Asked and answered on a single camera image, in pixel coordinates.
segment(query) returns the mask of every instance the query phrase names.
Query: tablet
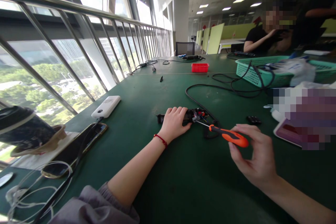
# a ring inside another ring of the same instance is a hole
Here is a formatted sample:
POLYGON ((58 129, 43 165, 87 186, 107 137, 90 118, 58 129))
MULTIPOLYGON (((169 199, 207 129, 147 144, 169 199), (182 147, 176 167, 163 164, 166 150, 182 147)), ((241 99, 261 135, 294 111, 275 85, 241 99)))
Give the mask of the tablet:
POLYGON ((296 132, 296 129, 291 125, 287 118, 280 121, 277 127, 275 127, 273 133, 277 137, 291 144, 302 147, 300 135, 296 132))

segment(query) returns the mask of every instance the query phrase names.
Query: white cable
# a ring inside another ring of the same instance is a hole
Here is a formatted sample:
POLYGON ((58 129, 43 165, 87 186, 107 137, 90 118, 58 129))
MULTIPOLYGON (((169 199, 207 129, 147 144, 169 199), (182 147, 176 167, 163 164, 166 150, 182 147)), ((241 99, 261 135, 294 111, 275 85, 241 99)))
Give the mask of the white cable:
MULTIPOLYGON (((71 168, 71 166, 68 164, 68 163, 65 163, 65 162, 63 162, 63 161, 52 161, 52 162, 49 162, 49 163, 47 163, 47 164, 42 164, 42 165, 40 165, 40 166, 38 166, 35 170, 32 170, 32 171, 30 171, 21 181, 20 181, 20 183, 18 184, 18 188, 20 189, 21 188, 21 186, 22 186, 22 184, 34 173, 34 172, 36 172, 37 170, 39 170, 40 168, 44 168, 45 166, 47 166, 47 165, 51 165, 51 164, 57 164, 57 163, 61 163, 61 164, 64 164, 64 165, 66 165, 68 168, 69 168, 69 173, 68 173, 68 177, 67 177, 67 179, 69 178, 69 176, 72 174, 72 168, 71 168)), ((38 177, 36 180, 35 180, 35 182, 27 189, 27 191, 28 190, 30 190, 41 178, 43 178, 43 175, 41 175, 40 177, 38 177)), ((45 211, 45 213, 42 215, 42 217, 43 216, 45 216, 48 212, 50 212, 51 213, 51 218, 53 218, 53 216, 54 216, 54 210, 53 210, 53 207, 60 201, 60 199, 63 197, 63 195, 65 194, 65 192, 67 191, 67 189, 68 189, 68 187, 69 187, 69 185, 71 184, 71 181, 72 181, 72 178, 70 179, 70 181, 69 181, 69 183, 68 183, 68 185, 67 185, 67 187, 66 187, 66 189, 65 189, 65 191, 63 192, 63 194, 60 196, 60 198, 55 202, 55 203, 53 203, 49 208, 48 208, 48 210, 47 211, 45 211)), ((47 187, 42 187, 42 188, 39 188, 39 189, 36 189, 35 191, 32 191, 32 192, 30 192, 29 194, 27 194, 26 196, 24 196, 23 198, 22 198, 22 196, 20 197, 20 198, 18 198, 17 199, 17 201, 16 202, 14 202, 14 204, 11 206, 11 208, 9 209, 9 211, 8 211, 8 215, 7 215, 7 218, 8 218, 8 222, 9 223, 11 223, 12 222, 12 219, 13 219, 13 216, 14 216, 14 211, 15 211, 15 208, 17 207, 17 208, 30 208, 30 207, 34 207, 34 206, 37 206, 37 205, 45 205, 50 199, 51 199, 51 197, 49 198, 49 200, 47 201, 47 202, 38 202, 38 203, 35 203, 35 202, 33 202, 33 203, 24 203, 24 202, 22 202, 26 197, 28 197, 29 195, 31 195, 31 194, 33 194, 33 193, 35 193, 35 192, 37 192, 37 191, 40 191, 40 190, 42 190, 42 189, 47 189, 47 188, 51 188, 51 189, 54 189, 55 190, 55 192, 52 194, 52 196, 56 193, 56 191, 59 189, 59 188, 57 188, 56 189, 56 187, 52 187, 52 186, 47 186, 47 187)), ((40 210, 39 211, 37 211, 36 213, 34 213, 33 215, 31 215, 29 218, 27 218, 27 219, 25 219, 25 220, 23 220, 23 221, 21 221, 21 222, 18 222, 18 223, 16 223, 16 224, 21 224, 21 223, 25 223, 26 221, 28 221, 29 219, 31 219, 32 217, 34 217, 36 214, 38 214, 39 212, 40 212, 40 210)))

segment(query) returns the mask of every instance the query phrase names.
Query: gray sleeve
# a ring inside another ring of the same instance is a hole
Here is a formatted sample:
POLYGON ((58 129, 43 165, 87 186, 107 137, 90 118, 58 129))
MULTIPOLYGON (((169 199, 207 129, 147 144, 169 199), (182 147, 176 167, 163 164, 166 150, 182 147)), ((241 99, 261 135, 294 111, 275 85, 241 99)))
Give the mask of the gray sleeve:
POLYGON ((49 224, 138 224, 139 215, 133 206, 124 207, 105 183, 98 191, 87 185, 78 198, 69 200, 49 224))

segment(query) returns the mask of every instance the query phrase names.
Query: person's left hand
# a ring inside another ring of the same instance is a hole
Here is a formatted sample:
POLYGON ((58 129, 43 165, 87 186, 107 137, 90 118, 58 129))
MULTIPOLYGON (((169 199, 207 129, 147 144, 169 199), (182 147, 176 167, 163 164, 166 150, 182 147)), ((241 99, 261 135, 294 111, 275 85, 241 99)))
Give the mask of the person's left hand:
POLYGON ((190 126, 192 125, 191 122, 186 126, 182 126, 182 122, 187 110, 188 109, 185 107, 174 107, 167 109, 161 130, 158 133, 158 135, 162 137, 167 142, 167 144, 190 129, 190 126))

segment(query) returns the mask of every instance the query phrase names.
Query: red plastic box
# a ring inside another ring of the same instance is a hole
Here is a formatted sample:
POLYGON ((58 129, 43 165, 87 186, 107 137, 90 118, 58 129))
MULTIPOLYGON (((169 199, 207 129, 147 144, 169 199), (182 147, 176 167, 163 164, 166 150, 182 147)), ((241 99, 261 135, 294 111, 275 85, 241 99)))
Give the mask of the red plastic box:
POLYGON ((208 72, 209 64, 191 64, 191 71, 192 72, 208 72))

